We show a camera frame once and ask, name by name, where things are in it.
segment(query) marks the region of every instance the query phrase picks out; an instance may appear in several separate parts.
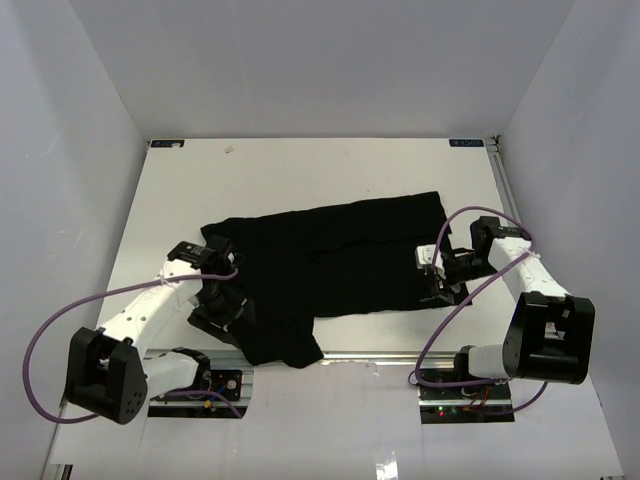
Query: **black label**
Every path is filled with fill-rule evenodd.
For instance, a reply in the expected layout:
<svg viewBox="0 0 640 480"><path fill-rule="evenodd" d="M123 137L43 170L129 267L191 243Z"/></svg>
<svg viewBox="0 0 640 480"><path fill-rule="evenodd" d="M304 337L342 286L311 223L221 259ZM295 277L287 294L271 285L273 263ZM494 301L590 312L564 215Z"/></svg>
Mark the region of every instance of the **black label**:
<svg viewBox="0 0 640 480"><path fill-rule="evenodd" d="M151 140L149 148L182 148L184 140Z"/></svg>
<svg viewBox="0 0 640 480"><path fill-rule="evenodd" d="M450 138L449 145L452 147L484 147L484 142L473 138Z"/></svg>

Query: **white table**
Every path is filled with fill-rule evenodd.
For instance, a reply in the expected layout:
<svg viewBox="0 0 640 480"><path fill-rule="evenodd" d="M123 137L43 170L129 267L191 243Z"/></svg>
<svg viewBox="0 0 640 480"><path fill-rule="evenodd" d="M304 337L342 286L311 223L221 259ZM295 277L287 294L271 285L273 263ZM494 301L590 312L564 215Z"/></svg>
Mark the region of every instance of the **white table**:
<svg viewBox="0 0 640 480"><path fill-rule="evenodd" d="M177 242L202 242L202 225L230 216L432 190L440 192L447 213L474 204L512 213L497 154L452 148L448 140L187 140L182 148L152 148L109 288L153 277ZM477 217L468 213L454 222L454 246L470 244L469 224ZM99 323L133 295L107 299ZM463 310L434 350L502 342L513 305L504 283L496 282ZM415 353L447 311L317 320L314 335L325 352ZM188 313L185 308L176 315L154 349L233 348L191 327ZM421 426L407 373L407 367L354 363L302 371L259 367L242 421L140 415L120 427L100 419L58 429L51 462L74 464L74 480L97 472L104 478L188 472L189 478L225 480L484 479L503 473L582 480L621 473L590 381L552 386L513 424ZM512 388L517 404L536 384L513 382Z"/></svg>

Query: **purple cable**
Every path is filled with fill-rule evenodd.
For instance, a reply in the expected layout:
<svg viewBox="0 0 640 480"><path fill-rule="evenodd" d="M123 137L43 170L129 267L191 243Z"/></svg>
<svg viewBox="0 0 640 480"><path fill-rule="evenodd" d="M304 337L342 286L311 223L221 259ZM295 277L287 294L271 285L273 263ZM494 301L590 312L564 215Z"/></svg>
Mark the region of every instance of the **purple cable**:
<svg viewBox="0 0 640 480"><path fill-rule="evenodd" d="M103 298L112 297L114 295L120 295L121 293L132 292L134 290L142 290L143 288L157 287L163 285L164 283L176 283L182 280L231 280L238 274L238 269L236 269L233 273L229 275L213 275L213 274L193 274L193 275L180 275L176 277L169 277L165 279L157 279L151 280L149 282L138 283L136 285L130 285L128 287L116 288L114 290L108 290L102 293L95 293L93 295L89 295L88 297L81 298L80 300L76 300L73 303L70 303L66 307L61 308L56 313L51 315L46 322L44 322L40 328L33 335L33 338L27 345L27 350L24 353L24 359L22 360L22 384L24 386L24 391L27 394L27 398L29 399L29 403L31 406L40 414L41 417L49 420L53 423L59 423L63 425L69 425L74 423L86 422L87 420L91 420L96 418L98 415L86 415L84 417L77 418L61 418L56 417L55 415L47 412L42 405L38 402L38 399L33 393L33 387L31 386L31 375L29 373L30 365L31 365L31 357L33 356L33 350L40 340L42 334L51 326L53 322L55 322L58 318L60 318L65 313L70 312L71 310L79 307L80 305L84 305L85 303L93 302L95 300L101 300Z"/></svg>
<svg viewBox="0 0 640 480"><path fill-rule="evenodd" d="M236 407L234 407L229 400L227 400L223 395L221 395L218 392L213 392L211 390L182 390L182 391L178 391L178 392L167 392L164 395L166 397L167 396L168 397L182 397L182 396L185 396L185 395L188 395L188 396L209 395L210 397L216 397L218 400L221 400L222 402L224 402L236 417L242 418L242 414L238 411L238 409Z"/></svg>
<svg viewBox="0 0 640 480"><path fill-rule="evenodd" d="M482 411L482 412L478 412L478 413L481 413L483 415L509 415L511 413L519 412L520 410L524 410L529 405L531 405L533 402L538 400L542 396L542 394L544 393L544 391L547 389L548 386L549 386L548 382L543 382L542 386L540 387L540 390L538 390L538 393L536 393L533 397L531 397L531 399L529 399L528 401L526 401L522 405L518 405L517 407L512 408L511 410L504 410L502 412L484 412L484 411Z"/></svg>

